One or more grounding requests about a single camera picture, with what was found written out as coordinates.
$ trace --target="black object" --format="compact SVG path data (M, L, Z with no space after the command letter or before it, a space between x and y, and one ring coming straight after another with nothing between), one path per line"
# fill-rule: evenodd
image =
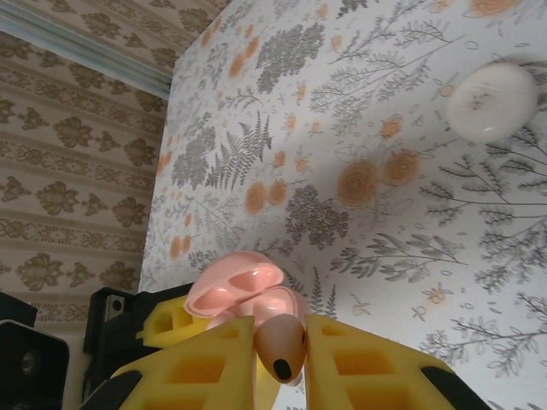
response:
M0 292L0 320L13 320L34 327L37 313L34 306Z
M187 295L192 285L137 295L102 288L91 295L84 352L93 360L85 372L83 400L120 367L159 350L144 346L137 332L158 303Z
M33 329L37 309L0 292L0 409L61 410L68 345Z
M142 377L138 370L131 370L107 380L79 410L118 410Z
M421 369L421 372L437 388L455 410L491 410L477 394L457 375L435 366Z

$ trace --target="gray fern print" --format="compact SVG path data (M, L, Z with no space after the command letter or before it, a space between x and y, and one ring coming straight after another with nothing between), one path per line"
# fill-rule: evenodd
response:
M491 294L512 278L523 284L534 271L547 273L547 200L508 195L517 189L539 194L535 198L547 196L547 147L534 130L523 127L501 143L487 144L486 152L490 158L483 161L464 155L449 167L439 167L456 183L457 194L452 183L440 179L421 186L420 192L436 202L426 214L437 219L439 226L473 210L482 217L486 229L479 247L483 259L492 265L475 273L475 282ZM520 175L521 182L509 184L510 174ZM513 228L516 222L519 227Z
M357 278L369 278L380 271L385 280L407 279L413 284L431 275L431 264L465 265L456 257L463 245L442 237L412 234L412 239L404 242L384 233L378 236L368 246L376 255L362 255L357 248L344 248L331 261L331 271L349 272Z
M332 245L336 236L347 235L350 216L338 211L332 199L320 202L318 195L313 185L296 188L287 203L285 230L295 245L308 235L309 244L321 250Z
M545 296L530 296L519 292L515 302L526 310L528 330L510 326L500 331L497 321L478 318L452 319L452 329L460 333L461 341L450 340L445 331L437 330L426 336L420 350L444 361L449 366L467 363L472 354L483 355L487 351L496 356L488 364L497 378L518 376L526 360L539 360L540 346L547 339L547 299Z
M368 32L358 30L338 58L331 61L342 62L342 67L312 90L311 110L320 114L332 112L332 129L337 137L352 133L362 120L363 111L373 104L386 103L399 93L424 85L430 79L431 58L460 39L445 37L448 24L441 20L415 21L397 27L403 17L420 10L425 2L400 0L391 14L379 16ZM411 55L412 58L405 55L410 45L425 43L432 44L429 51Z
M492 408L494 410L545 410L547 407L541 408L540 406L537 406L532 403L527 403L526 407L501 407L499 404L495 403L494 401L488 401Z
M215 165L211 167L206 185L215 188L233 190L236 183L243 185L245 178L257 161L263 161L264 150L272 148L272 137L270 137L268 125L262 124L260 113L256 120L255 127L239 123L242 135L226 133L227 145L221 145L221 154L215 156Z
M368 7L368 0L342 0L342 5L338 12L338 18L344 17L350 11L357 11L357 8L361 6L364 8Z
M306 58L317 57L324 42L324 31L325 27L319 23L305 30L299 24L272 36L263 45L256 62L256 68L264 68L257 81L258 91L271 93L281 76L300 73Z
M202 128L197 137L186 145L185 153L175 160L171 174L173 183L178 187L190 183L195 190L207 178L209 163L205 156L214 148L215 129L212 126Z

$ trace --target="floral wallpaper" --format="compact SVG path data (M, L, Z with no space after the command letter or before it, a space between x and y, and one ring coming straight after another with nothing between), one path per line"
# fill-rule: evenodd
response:
M234 0L174 74L140 289L259 251L315 312L445 360L496 410L547 409L546 8ZM451 93L504 61L538 114L460 139Z
M230 0L6 0L156 71L179 56Z
M0 289L85 329L137 289L166 101L0 34Z

